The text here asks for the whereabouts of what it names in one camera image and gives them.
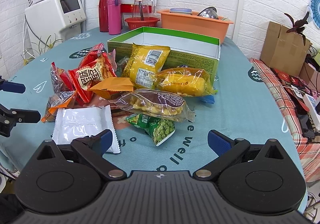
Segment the orange clear nut packet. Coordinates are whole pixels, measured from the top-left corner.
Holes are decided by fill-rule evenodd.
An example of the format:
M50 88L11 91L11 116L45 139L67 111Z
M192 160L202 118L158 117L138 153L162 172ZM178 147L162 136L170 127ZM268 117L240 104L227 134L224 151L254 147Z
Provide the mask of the orange clear nut packet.
M54 122L58 109L72 108L75 104L76 91L57 92L49 97L44 116L41 121Z

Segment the orange snack packet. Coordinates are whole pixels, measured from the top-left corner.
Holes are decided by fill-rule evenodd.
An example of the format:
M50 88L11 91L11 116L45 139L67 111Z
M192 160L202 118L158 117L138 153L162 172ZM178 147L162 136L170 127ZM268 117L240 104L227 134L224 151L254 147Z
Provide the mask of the orange snack packet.
M129 78L110 77L92 86L89 90L99 97L110 100L115 99L122 92L132 92L134 88Z

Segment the green pea snack packet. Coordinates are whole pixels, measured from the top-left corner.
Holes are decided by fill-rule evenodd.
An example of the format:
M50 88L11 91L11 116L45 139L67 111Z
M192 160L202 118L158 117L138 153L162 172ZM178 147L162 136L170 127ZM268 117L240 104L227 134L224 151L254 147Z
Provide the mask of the green pea snack packet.
M126 121L138 129L144 130L156 146L163 144L176 131L175 123L171 120L151 117L145 114L132 114Z

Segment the brown clear snack packet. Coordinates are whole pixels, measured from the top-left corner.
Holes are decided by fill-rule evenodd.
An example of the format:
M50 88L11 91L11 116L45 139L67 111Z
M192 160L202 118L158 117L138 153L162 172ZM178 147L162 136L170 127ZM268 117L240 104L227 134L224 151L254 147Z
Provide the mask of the brown clear snack packet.
M150 89L136 89L111 100L120 109L155 118L183 122L194 122L195 112L177 94Z

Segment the yellow clear cake packet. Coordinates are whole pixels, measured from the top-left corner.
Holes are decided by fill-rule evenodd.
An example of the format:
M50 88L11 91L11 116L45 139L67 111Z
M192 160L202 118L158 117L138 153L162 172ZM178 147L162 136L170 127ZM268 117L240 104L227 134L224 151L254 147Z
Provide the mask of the yellow clear cake packet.
M170 68L154 74L152 80L160 91L183 97L204 97L217 93L210 81L210 75L204 69Z

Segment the yellow chip bag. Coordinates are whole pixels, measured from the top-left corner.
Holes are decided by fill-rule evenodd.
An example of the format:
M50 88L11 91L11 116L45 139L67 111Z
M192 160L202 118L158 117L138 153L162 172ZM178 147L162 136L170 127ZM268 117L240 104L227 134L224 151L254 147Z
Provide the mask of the yellow chip bag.
M122 77L129 78L136 88L155 89L155 74L161 71L170 51L168 46L133 44Z

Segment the blue white candy packet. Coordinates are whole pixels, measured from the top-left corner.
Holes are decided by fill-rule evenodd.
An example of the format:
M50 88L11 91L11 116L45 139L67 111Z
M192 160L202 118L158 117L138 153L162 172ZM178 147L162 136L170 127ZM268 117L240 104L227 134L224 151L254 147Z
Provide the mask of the blue white candy packet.
M201 102L213 105L215 103L215 99L213 95L206 95L203 97L198 97Z

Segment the white screen appliance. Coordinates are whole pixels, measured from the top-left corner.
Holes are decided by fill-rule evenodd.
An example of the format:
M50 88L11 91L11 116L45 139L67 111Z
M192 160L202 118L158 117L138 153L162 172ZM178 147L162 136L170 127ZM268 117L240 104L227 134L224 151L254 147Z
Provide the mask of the white screen appliance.
M86 14L81 0L43 0L25 9L31 46L60 44L82 33Z

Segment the red printed snack bag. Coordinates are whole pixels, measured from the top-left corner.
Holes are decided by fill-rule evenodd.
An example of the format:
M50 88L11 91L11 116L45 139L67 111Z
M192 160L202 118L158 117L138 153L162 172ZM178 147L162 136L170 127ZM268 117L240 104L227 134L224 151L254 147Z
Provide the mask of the red printed snack bag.
M93 92L90 91L91 87L106 78L116 77L116 73L105 55L101 55L86 65L69 70L68 73L73 86L85 104L92 99Z

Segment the brown cardboard box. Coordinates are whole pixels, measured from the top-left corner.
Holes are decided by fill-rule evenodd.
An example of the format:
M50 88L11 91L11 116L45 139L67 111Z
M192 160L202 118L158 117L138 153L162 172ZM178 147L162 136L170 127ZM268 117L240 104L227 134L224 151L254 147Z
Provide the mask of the brown cardboard box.
M270 68L299 76L312 44L301 35L288 33L287 30L281 24L269 22L260 60Z

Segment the red plastic basket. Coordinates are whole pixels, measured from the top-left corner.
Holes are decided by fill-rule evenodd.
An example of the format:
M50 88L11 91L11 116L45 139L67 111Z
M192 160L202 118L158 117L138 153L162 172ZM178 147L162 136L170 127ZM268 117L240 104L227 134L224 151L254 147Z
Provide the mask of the red plastic basket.
M125 22L127 23L130 30L134 30L144 26L156 27L157 23L160 20L161 19L157 17L145 17L143 20L141 20L141 18L126 18Z

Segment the red thermos jug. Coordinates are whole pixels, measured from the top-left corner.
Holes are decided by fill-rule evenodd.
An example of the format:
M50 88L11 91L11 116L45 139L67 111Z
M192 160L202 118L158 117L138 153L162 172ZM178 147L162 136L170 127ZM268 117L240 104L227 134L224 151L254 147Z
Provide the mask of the red thermos jug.
M108 32L107 0L99 0L99 29L100 32Z

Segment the steel bowl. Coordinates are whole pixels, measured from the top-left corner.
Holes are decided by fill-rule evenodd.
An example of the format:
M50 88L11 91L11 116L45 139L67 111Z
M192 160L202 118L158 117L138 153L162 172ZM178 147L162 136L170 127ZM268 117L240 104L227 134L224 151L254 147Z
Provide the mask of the steel bowl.
M217 15L217 9L213 6L207 7L206 9L202 10L197 16L211 19L219 19Z

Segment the dark purple plant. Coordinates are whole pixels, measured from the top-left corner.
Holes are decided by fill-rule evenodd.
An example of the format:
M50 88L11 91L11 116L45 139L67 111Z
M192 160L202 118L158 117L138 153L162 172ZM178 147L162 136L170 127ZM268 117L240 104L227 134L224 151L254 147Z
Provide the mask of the dark purple plant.
M294 21L293 18L288 13L284 13L284 15L287 16L290 19L291 23L292 23L292 28L288 29L286 31L286 33L295 32L295 33L301 35L301 37L303 39L303 43L305 45L306 44L306 37L303 34L303 31L305 30L305 25L308 24L308 17L310 15L310 12L308 11L305 14L303 19L300 19L300 20L297 20L297 21Z

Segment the clear glass pitcher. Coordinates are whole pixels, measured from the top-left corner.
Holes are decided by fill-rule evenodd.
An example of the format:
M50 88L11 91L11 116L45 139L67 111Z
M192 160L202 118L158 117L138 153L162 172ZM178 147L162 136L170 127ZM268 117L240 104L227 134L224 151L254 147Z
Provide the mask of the clear glass pitcher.
M155 13L155 0L135 0L133 17L137 20L147 20Z

